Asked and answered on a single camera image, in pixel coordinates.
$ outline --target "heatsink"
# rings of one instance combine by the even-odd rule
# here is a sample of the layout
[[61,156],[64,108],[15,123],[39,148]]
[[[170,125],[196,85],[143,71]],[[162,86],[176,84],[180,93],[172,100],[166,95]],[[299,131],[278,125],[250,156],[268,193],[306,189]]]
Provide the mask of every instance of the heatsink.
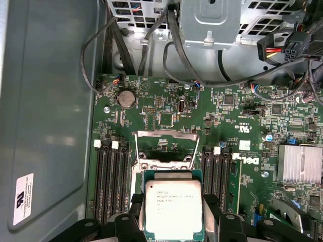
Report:
[[288,183],[321,183],[322,148],[279,146],[279,180]]

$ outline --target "sticker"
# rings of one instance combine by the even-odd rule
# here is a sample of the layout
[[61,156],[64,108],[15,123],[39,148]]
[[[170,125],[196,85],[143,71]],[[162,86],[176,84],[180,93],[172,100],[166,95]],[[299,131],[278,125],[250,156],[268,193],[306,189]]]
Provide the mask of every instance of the sticker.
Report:
[[33,180],[34,173],[17,179],[13,225],[21,222],[31,214]]
[[250,140],[240,140],[239,150],[250,150]]

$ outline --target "cable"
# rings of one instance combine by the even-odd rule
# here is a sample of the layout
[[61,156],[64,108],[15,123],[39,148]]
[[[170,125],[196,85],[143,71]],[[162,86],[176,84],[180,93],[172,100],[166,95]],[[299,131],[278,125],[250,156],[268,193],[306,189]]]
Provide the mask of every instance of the cable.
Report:
[[[105,3],[105,7],[106,7],[107,11],[110,10],[107,0],[105,0],[104,3]],[[116,41],[116,45],[117,45],[117,48],[118,48],[118,51],[120,54],[121,62],[122,62],[123,67],[125,69],[125,73],[127,75],[136,75],[136,71],[133,66],[131,56],[130,56],[128,48],[123,40],[121,31],[120,31],[120,28],[119,28],[117,22],[113,22],[111,24],[110,28],[113,32],[113,37]]]
[[[146,40],[149,40],[152,36],[153,32],[160,27],[160,25],[166,20],[166,11],[162,13],[161,17],[153,24],[153,26],[149,29],[148,33],[146,34],[145,38]],[[148,49],[149,47],[147,45],[144,45],[142,47],[142,54],[141,54],[141,62],[138,68],[138,75],[143,76],[145,72],[145,66],[147,62],[147,56],[148,56]]]
[[178,53],[178,56],[181,59],[181,62],[183,63],[184,67],[191,73],[194,79],[198,80],[201,84],[204,85],[203,79],[200,77],[200,75],[195,71],[194,67],[192,66],[191,62],[188,60],[186,53],[184,51],[181,37],[179,34],[178,26],[177,26],[177,20],[175,16],[174,10],[169,10],[167,14],[167,21],[168,25],[171,29],[171,34],[174,42],[175,49]]
[[113,17],[112,19],[110,19],[96,34],[94,34],[92,36],[92,38],[90,38],[86,43],[85,45],[83,45],[82,49],[81,49],[81,58],[80,58],[80,63],[81,63],[81,69],[82,69],[82,74],[83,74],[83,77],[84,77],[84,80],[86,82],[86,84],[88,85],[88,87],[95,93],[103,93],[103,91],[99,91],[97,90],[96,88],[94,88],[90,82],[90,80],[88,79],[87,77],[87,74],[86,74],[86,70],[85,70],[85,64],[84,64],[84,54],[85,54],[85,49],[86,47],[93,41],[95,40],[97,37],[99,37],[101,34],[103,34],[105,32],[105,30],[112,24],[115,22],[117,18],[116,17]]
[[[112,18],[110,8],[106,9],[106,21]],[[104,48],[102,58],[102,73],[112,73],[112,47],[113,47],[113,33],[112,29],[108,28],[104,37]]]
[[265,72],[250,76],[250,77],[246,77],[246,78],[242,78],[239,80],[235,80],[235,81],[230,81],[230,82],[219,82],[219,83],[212,83],[210,81],[204,81],[204,83],[202,83],[202,85],[204,85],[205,87],[214,87],[214,88],[222,88],[222,87],[230,87],[230,86],[234,86],[234,85],[240,85],[240,84],[244,84],[247,82],[253,82],[255,80],[261,79],[267,75],[270,75],[280,69],[286,68],[286,67],[290,67],[292,65],[298,64],[298,63],[302,63],[305,61],[304,57],[300,57],[295,59],[293,62],[286,62],[283,63],[279,66],[276,66],[272,69],[269,69]]
[[312,60],[310,60],[310,59],[309,59],[309,60],[308,60],[308,65],[307,65],[307,67],[308,67],[308,73],[309,73],[309,75],[308,75],[308,77],[309,77],[309,83],[310,83],[311,88],[312,88],[312,90],[313,90],[313,94],[314,94],[315,99],[317,100],[317,102],[318,102],[321,106],[323,106],[323,102],[321,101],[321,99],[320,99],[320,97],[318,96],[318,94],[317,94],[317,92],[316,92],[316,89],[315,89],[314,79],[313,79],[313,73],[312,73],[311,66],[312,66]]
[[267,55],[267,58],[273,57],[274,55],[278,54],[280,52],[274,52],[274,53],[270,53],[269,55]]
[[279,66],[276,66],[270,70],[267,70],[265,72],[253,75],[251,77],[246,77],[246,78],[242,78],[239,80],[235,80],[235,81],[229,81],[229,82],[219,82],[219,83],[214,83],[214,82],[210,82],[210,81],[204,81],[199,74],[194,70],[194,68],[192,67],[192,64],[190,63],[190,61],[188,60],[184,48],[182,46],[182,41],[179,35],[179,31],[178,31],[178,26],[177,26],[177,21],[176,21],[176,16],[173,10],[170,10],[168,15],[167,15],[167,21],[168,21],[168,25],[171,29],[171,34],[173,37],[173,41],[174,41],[174,46],[175,49],[181,59],[181,62],[183,63],[183,65],[185,66],[185,68],[191,73],[191,75],[194,77],[194,79],[198,80],[203,86],[205,87],[214,87],[214,88],[222,88],[222,87],[230,87],[230,86],[234,86],[234,85],[240,85],[240,84],[244,84],[247,82],[252,82],[254,80],[258,80],[260,78],[263,78],[267,75],[270,75],[282,68],[286,68],[298,63],[302,63],[305,61],[304,57],[300,57],[295,59],[293,62],[286,62],[284,64],[281,64]]
[[323,64],[321,64],[318,68],[316,68],[313,73],[313,80],[315,84],[318,84],[320,82],[317,77],[320,77],[322,72],[323,72]]
[[259,98],[261,98],[262,100],[265,100],[265,101],[282,101],[282,100],[285,100],[285,99],[287,99],[287,98],[290,98],[290,97],[292,97],[292,96],[294,96],[295,94],[296,94],[296,92],[298,92],[300,89],[301,89],[301,87],[304,85],[304,83],[305,83],[305,81],[306,81],[306,79],[307,79],[307,76],[308,76],[308,72],[306,72],[306,74],[303,76],[303,78],[302,78],[302,81],[301,81],[301,83],[297,86],[297,88],[295,88],[290,94],[287,94],[286,96],[284,96],[284,97],[279,97],[279,98],[270,98],[270,97],[263,97],[263,96],[261,96],[260,94],[258,94],[257,93],[257,88],[258,88],[258,84],[257,84],[257,86],[256,87],[254,87],[253,88],[253,90],[252,90],[252,88],[251,88],[251,90],[252,90],[252,93],[256,96],[256,97],[259,97]]
[[223,58],[223,50],[218,50],[218,65],[219,65],[220,72],[224,77],[224,79],[226,79],[228,82],[231,82],[232,79],[228,76],[226,70],[224,69],[222,58]]
[[170,45],[174,44],[173,42],[169,42],[166,44],[165,46],[165,49],[164,49],[164,53],[163,53],[163,68],[164,68],[164,71],[166,73],[166,75],[173,79],[174,81],[177,81],[178,83],[181,83],[181,84],[189,84],[191,85],[191,82],[185,82],[185,81],[181,81],[179,80],[178,78],[174,77],[170,71],[168,70],[167,66],[166,66],[166,60],[167,60],[167,56],[168,56],[168,47],[170,47]]

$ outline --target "ventilation holes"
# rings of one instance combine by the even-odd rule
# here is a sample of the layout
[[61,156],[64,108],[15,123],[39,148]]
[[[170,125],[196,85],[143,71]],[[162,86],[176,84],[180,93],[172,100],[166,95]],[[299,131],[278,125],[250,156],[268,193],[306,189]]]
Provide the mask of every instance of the ventilation holes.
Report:
[[249,9],[254,9],[256,6],[257,6],[257,2],[252,2],[250,5],[249,5]]
[[125,9],[116,9],[116,13],[118,15],[131,15],[130,10],[125,10]]
[[272,10],[282,10],[287,6],[287,4],[274,4],[271,9]]
[[272,5],[272,3],[265,3],[265,2],[263,2],[263,3],[260,3],[259,5],[258,5],[258,7],[257,7],[257,9],[269,9],[269,7]]
[[282,20],[277,19],[260,19],[247,34],[266,36],[273,30],[277,29],[281,23]]
[[113,5],[113,7],[120,8],[120,9],[121,8],[126,8],[126,9],[129,8],[129,5],[127,2],[112,2],[112,5]]
[[143,17],[134,17],[135,22],[144,22]]

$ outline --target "green circuit board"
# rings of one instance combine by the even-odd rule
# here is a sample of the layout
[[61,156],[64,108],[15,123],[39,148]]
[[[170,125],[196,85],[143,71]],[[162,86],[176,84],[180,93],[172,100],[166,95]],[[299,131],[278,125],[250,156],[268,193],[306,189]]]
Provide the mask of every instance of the green circuit board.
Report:
[[[106,87],[115,78],[101,75],[97,85]],[[287,191],[277,179],[277,169],[280,144],[295,142],[294,145],[323,147],[323,108],[316,102],[299,101],[304,93],[288,101],[270,102],[255,97],[245,86],[215,89],[192,85],[186,88],[166,78],[123,76],[104,95],[95,96],[86,216],[105,223],[111,215],[127,212],[131,193],[142,189],[142,173],[136,174],[135,184],[132,184],[135,134],[172,130],[198,135],[193,167],[204,171],[204,192],[212,193],[217,189],[216,167],[206,162],[206,155],[213,156],[219,142],[225,144],[234,163],[226,178],[227,212],[239,213],[254,224],[255,213],[259,208],[266,209],[271,198],[296,202],[301,210],[318,220],[317,234],[321,238],[323,189],[320,184],[293,183],[290,185],[295,190]],[[135,96],[131,108],[122,108],[118,101],[118,95],[125,90]],[[286,95],[287,89],[259,86],[257,91],[276,98]],[[264,141],[266,134],[271,134],[273,140]],[[100,140],[103,147],[105,143],[118,141],[119,151],[123,151],[113,155],[120,162],[114,167],[106,164],[106,169],[103,168],[99,163],[107,154],[98,152],[93,146],[95,140]],[[195,145],[196,141],[171,136],[138,138],[139,151],[151,159],[158,157],[163,161],[192,156]],[[112,208],[104,214],[107,206]]]

